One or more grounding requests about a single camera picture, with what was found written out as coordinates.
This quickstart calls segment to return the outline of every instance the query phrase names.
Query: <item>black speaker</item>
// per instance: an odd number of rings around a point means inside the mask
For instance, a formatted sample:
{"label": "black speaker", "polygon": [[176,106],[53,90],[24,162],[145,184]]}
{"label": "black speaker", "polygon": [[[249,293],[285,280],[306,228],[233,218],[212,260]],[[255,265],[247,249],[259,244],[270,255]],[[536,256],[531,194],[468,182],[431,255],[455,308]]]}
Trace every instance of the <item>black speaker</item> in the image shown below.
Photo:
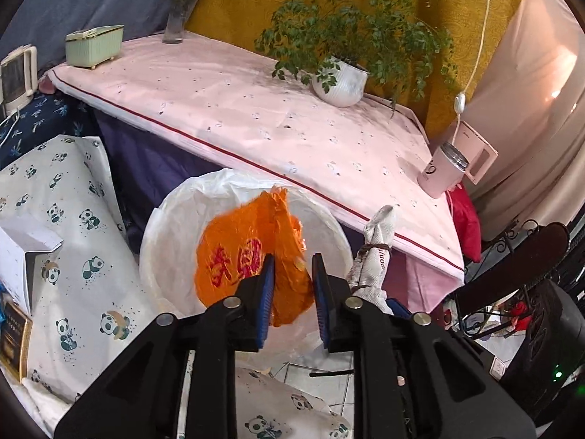
{"label": "black speaker", "polygon": [[549,280],[531,291],[532,321],[500,384],[534,420],[585,359],[585,319]]}
{"label": "black speaker", "polygon": [[585,227],[571,240],[569,252],[557,266],[559,287],[585,315]]}

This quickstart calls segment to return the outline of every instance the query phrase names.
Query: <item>red chinese characters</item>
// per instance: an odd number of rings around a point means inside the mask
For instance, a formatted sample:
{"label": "red chinese characters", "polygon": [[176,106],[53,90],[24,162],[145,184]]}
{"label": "red chinese characters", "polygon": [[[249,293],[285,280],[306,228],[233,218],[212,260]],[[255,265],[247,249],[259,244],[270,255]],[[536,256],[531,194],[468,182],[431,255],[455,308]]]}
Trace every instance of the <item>red chinese characters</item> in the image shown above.
{"label": "red chinese characters", "polygon": [[260,272],[262,262],[262,244],[258,238],[248,239],[244,247],[238,249],[238,280]]}
{"label": "red chinese characters", "polygon": [[227,265],[231,264],[225,249],[222,246],[218,246],[215,251],[214,255],[211,258],[208,267],[211,271],[211,283],[215,287],[219,287],[221,285],[221,281],[223,276],[225,275],[228,282],[232,280],[232,274],[230,274]]}

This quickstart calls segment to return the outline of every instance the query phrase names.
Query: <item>mattress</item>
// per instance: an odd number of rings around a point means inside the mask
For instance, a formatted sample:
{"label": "mattress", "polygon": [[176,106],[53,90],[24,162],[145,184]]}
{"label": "mattress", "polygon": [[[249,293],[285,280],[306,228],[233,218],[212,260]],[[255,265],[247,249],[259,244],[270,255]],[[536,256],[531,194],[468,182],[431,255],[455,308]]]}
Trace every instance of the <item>mattress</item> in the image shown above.
{"label": "mattress", "polygon": [[294,183],[356,231],[383,205],[396,206],[393,247],[406,256],[408,290],[421,309],[434,308],[462,285],[463,258],[445,197],[432,199],[416,183],[431,159],[416,118],[371,98],[333,107],[297,81],[273,79],[273,66],[188,33],[180,45],[160,35],[127,41],[115,61],[93,71],[63,64],[49,77],[198,157]]}

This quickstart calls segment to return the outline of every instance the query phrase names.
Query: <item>pink thermos cup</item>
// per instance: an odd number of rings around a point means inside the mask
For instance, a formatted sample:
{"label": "pink thermos cup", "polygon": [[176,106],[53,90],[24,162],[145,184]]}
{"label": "pink thermos cup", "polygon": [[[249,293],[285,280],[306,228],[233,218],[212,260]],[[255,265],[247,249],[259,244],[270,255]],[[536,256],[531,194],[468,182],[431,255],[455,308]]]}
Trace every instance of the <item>pink thermos cup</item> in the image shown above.
{"label": "pink thermos cup", "polygon": [[469,162],[451,143],[444,142],[435,150],[431,161],[416,180],[431,198],[439,198],[463,179]]}

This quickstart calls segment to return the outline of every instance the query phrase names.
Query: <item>gray curtain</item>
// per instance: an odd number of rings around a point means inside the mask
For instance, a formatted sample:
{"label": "gray curtain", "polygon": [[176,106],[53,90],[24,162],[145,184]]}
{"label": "gray curtain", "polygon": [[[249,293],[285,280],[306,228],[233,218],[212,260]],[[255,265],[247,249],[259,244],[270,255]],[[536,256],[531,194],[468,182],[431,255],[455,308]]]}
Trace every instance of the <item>gray curtain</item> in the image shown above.
{"label": "gray curtain", "polygon": [[124,39],[162,30],[170,0],[24,0],[0,37],[0,59],[24,44],[37,47],[38,67],[65,59],[65,36],[96,26],[125,25]]}

